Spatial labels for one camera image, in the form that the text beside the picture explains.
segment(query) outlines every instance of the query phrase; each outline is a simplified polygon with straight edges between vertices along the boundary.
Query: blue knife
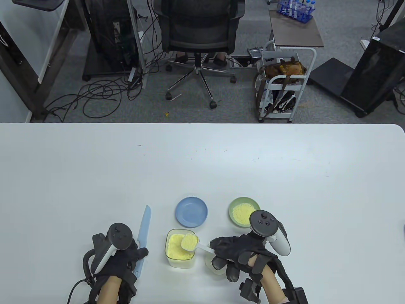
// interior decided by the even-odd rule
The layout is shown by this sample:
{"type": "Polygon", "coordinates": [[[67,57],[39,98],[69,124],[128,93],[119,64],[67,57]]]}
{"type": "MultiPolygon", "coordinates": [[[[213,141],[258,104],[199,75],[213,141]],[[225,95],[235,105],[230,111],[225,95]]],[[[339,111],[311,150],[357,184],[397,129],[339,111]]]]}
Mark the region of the blue knife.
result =
{"type": "MultiPolygon", "coordinates": [[[[138,233],[139,248],[146,247],[146,241],[148,239],[149,225],[151,222],[151,217],[152,217],[152,210],[148,205],[146,205],[145,211],[144,211],[143,217],[142,217],[141,227],[139,228],[139,233],[138,233]]],[[[134,275],[137,278],[139,278],[141,276],[144,260],[145,260],[145,258],[143,258],[140,261],[137,261],[137,263],[136,263],[136,266],[134,269],[134,275]]]]}

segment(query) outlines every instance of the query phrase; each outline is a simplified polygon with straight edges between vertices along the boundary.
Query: yellow granules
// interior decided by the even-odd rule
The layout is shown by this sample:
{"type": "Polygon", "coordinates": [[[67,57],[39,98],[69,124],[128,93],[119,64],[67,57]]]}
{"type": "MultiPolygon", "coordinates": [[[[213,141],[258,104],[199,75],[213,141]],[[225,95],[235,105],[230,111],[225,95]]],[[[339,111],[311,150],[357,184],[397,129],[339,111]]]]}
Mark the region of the yellow granules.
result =
{"type": "Polygon", "coordinates": [[[233,208],[233,218],[242,225],[249,225],[250,215],[256,211],[255,207],[249,203],[242,203],[233,208]]]}
{"type": "Polygon", "coordinates": [[[175,260],[189,260],[193,257],[194,252],[189,252],[181,247],[181,241],[184,238],[184,234],[173,234],[169,239],[169,245],[167,246],[167,256],[170,259],[175,260]]]}
{"type": "Polygon", "coordinates": [[[193,251],[198,244],[198,236],[192,233],[188,233],[181,241],[181,247],[187,251],[193,251]]]}

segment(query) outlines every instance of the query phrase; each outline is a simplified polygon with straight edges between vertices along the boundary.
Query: brown bag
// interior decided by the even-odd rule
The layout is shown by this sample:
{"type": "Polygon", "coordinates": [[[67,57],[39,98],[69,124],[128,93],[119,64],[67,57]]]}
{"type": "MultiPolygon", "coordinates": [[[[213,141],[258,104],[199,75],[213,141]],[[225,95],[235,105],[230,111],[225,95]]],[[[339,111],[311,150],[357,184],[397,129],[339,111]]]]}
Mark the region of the brown bag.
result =
{"type": "MultiPolygon", "coordinates": [[[[285,78],[280,78],[273,82],[275,84],[282,84],[283,86],[282,86],[280,92],[278,93],[277,99],[274,100],[273,104],[267,109],[267,111],[264,115],[266,117],[266,115],[268,113],[273,112],[274,108],[277,106],[277,104],[283,97],[283,93],[284,93],[284,90],[286,89],[286,86],[288,84],[295,84],[296,82],[298,82],[300,80],[300,79],[291,79],[290,77],[292,75],[305,75],[305,73],[307,72],[307,68],[305,68],[301,62],[296,61],[294,57],[291,57],[291,61],[285,61],[285,60],[281,59],[280,62],[278,62],[278,63],[270,64],[270,65],[263,66],[262,68],[260,68],[260,70],[258,71],[258,73],[256,74],[256,76],[253,80],[254,84],[256,83],[257,77],[259,75],[261,75],[263,72],[266,73],[266,78],[268,80],[270,80],[273,77],[278,76],[278,75],[286,75],[285,78]]],[[[258,105],[260,104],[260,100],[263,95],[264,86],[261,89],[262,89],[261,92],[259,92],[259,94],[256,97],[256,107],[257,108],[258,108],[258,105]]]]}
{"type": "MultiPolygon", "coordinates": [[[[307,72],[302,63],[296,61],[294,57],[291,57],[291,61],[281,59],[280,62],[264,66],[262,69],[266,72],[266,78],[269,80],[278,75],[305,75],[307,72]]],[[[293,79],[289,84],[295,84],[298,80],[293,79]]],[[[283,81],[284,79],[277,79],[274,83],[282,84],[283,81]]]]}

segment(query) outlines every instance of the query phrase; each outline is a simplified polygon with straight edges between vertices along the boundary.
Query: white cart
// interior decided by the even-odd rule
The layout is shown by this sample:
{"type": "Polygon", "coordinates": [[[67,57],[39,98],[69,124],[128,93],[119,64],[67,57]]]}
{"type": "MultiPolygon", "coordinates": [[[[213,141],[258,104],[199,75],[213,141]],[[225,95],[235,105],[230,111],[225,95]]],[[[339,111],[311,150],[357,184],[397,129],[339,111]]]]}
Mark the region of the white cart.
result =
{"type": "MultiPolygon", "coordinates": [[[[277,102],[278,104],[275,105],[274,108],[278,108],[278,110],[273,110],[271,113],[268,113],[268,109],[272,106],[272,104],[277,100],[276,98],[273,98],[273,91],[278,90],[281,91],[283,85],[282,84],[277,84],[275,83],[276,80],[278,79],[283,79],[286,77],[286,75],[278,75],[273,77],[272,79],[267,79],[264,92],[262,94],[262,97],[260,101],[258,102],[257,110],[258,110],[258,120],[259,122],[264,122],[265,118],[275,118],[275,119],[288,119],[288,123],[292,122],[292,119],[294,117],[295,111],[297,110],[297,107],[300,103],[302,94],[304,92],[305,86],[307,84],[309,75],[311,74],[313,64],[315,63],[316,59],[316,50],[312,47],[276,47],[274,39],[270,40],[265,44],[263,47],[262,51],[262,60],[259,61],[257,64],[258,71],[262,66],[265,65],[266,60],[273,59],[271,63],[276,63],[280,62],[281,59],[284,59],[286,61],[290,60],[291,57],[294,57],[297,61],[299,61],[299,56],[297,51],[298,50],[310,50],[312,52],[312,58],[311,58],[311,63],[309,67],[307,67],[307,71],[305,75],[292,75],[290,76],[291,79],[299,79],[296,84],[288,84],[286,85],[283,96],[282,98],[279,99],[277,102]],[[292,96],[289,96],[285,101],[283,98],[286,96],[288,91],[294,91],[294,94],[292,96]],[[290,101],[295,99],[295,104],[293,108],[288,107],[288,104],[291,104],[290,101]]],[[[262,82],[262,79],[265,78],[265,72],[261,76],[258,76],[255,81],[255,92],[256,92],[256,98],[257,94],[259,92],[259,87],[260,83],[262,82]]]]}

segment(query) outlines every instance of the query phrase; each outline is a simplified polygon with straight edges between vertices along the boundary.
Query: hand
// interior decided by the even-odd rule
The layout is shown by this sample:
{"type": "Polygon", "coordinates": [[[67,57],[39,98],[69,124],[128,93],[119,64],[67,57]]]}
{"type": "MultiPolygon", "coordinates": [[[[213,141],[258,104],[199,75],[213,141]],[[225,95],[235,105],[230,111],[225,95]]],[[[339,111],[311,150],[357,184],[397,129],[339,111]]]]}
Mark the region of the hand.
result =
{"type": "Polygon", "coordinates": [[[103,269],[100,270],[95,277],[98,276],[116,276],[123,279],[125,272],[135,269],[136,262],[143,259],[149,254],[146,248],[139,248],[134,239],[131,245],[126,250],[117,250],[114,256],[111,256],[103,269]]]}
{"type": "Polygon", "coordinates": [[[260,284],[263,268],[259,272],[257,269],[253,271],[256,255],[266,257],[267,265],[273,273],[277,269],[275,261],[278,259],[275,254],[265,248],[264,243],[265,238],[254,232],[239,237],[216,238],[210,242],[210,247],[214,249],[216,255],[211,261],[212,266],[217,270],[226,266],[226,277],[230,282],[236,282],[239,279],[239,272],[242,270],[248,273],[254,282],[260,284]]]}

